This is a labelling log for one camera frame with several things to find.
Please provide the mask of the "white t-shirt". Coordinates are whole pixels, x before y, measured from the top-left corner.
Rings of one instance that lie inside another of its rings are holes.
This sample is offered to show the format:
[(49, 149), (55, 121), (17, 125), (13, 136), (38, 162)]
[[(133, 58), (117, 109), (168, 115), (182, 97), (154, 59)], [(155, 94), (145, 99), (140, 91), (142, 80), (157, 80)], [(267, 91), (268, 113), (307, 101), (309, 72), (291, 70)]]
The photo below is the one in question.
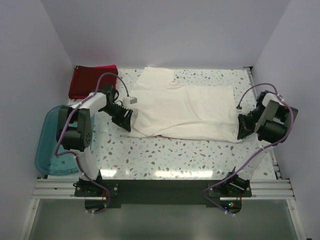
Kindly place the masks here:
[(137, 103), (128, 105), (133, 115), (124, 137), (239, 142), (231, 86), (180, 84), (172, 69), (145, 67), (130, 95)]

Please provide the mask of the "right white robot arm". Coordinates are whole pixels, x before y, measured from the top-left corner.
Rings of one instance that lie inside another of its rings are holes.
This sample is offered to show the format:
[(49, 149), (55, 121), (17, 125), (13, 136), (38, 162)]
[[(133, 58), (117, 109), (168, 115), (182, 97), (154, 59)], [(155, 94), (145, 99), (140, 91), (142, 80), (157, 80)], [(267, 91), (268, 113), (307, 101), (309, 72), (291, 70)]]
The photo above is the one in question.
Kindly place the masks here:
[(290, 134), (298, 109), (284, 103), (280, 95), (263, 91), (257, 97), (256, 107), (248, 114), (238, 116), (239, 140), (253, 134), (257, 137), (255, 149), (248, 152), (248, 160), (234, 167), (223, 180), (223, 192), (230, 197), (247, 188), (253, 174), (265, 156)]

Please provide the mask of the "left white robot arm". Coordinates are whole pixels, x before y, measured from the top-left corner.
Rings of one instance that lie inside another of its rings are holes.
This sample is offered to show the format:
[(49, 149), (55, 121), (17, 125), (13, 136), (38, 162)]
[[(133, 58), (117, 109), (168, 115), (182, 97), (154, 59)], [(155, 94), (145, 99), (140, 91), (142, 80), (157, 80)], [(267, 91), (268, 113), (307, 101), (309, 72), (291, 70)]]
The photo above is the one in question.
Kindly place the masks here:
[(106, 85), (102, 90), (90, 93), (85, 99), (71, 106), (62, 106), (58, 112), (56, 130), (56, 157), (71, 155), (81, 173), (81, 179), (88, 181), (86, 191), (99, 196), (104, 184), (97, 180), (100, 170), (92, 160), (90, 146), (93, 140), (91, 118), (98, 112), (111, 117), (112, 123), (131, 132), (133, 110), (116, 103), (118, 90)]

